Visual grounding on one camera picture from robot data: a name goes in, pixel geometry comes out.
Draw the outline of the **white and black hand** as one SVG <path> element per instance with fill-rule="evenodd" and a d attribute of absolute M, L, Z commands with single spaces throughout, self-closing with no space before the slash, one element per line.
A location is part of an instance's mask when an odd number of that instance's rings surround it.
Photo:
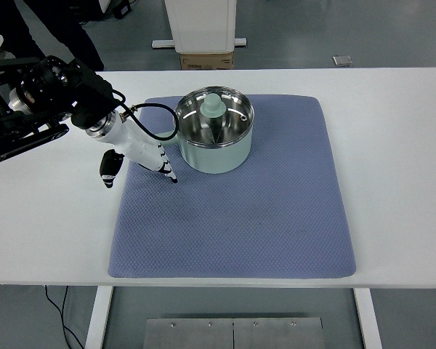
<path fill-rule="evenodd" d="M 177 176 L 161 142 L 147 135 L 132 120 L 121 122 L 116 119 L 111 127 L 103 129 L 94 137 L 101 143 L 113 145 L 113 149 L 102 157 L 100 165 L 100 176 L 107 188 L 113 187 L 113 181 L 124 159 L 177 182 Z"/>

